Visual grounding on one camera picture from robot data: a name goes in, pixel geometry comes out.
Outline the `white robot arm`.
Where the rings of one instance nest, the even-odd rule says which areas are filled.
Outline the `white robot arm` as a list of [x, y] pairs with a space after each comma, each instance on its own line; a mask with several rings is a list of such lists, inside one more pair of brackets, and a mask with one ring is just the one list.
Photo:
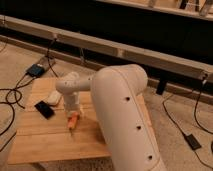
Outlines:
[[146, 109], [137, 100], [147, 83], [136, 64], [108, 66], [87, 77], [71, 72], [56, 82], [66, 112], [77, 109], [80, 91], [91, 93], [115, 171], [166, 171]]

